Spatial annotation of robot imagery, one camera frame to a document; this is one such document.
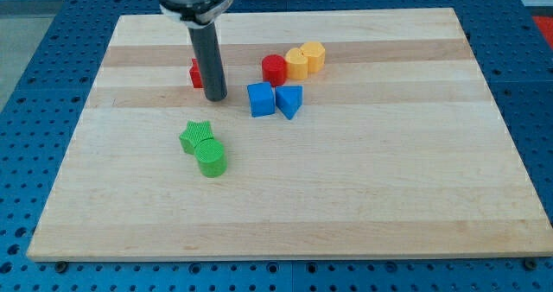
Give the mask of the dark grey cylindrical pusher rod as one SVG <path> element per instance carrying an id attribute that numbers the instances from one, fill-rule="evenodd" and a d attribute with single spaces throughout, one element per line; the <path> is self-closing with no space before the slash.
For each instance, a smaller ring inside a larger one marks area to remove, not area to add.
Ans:
<path id="1" fill-rule="evenodd" d="M 225 99 L 226 78 L 215 24 L 210 23 L 200 29 L 188 29 L 188 33 L 207 100 L 219 102 Z"/>

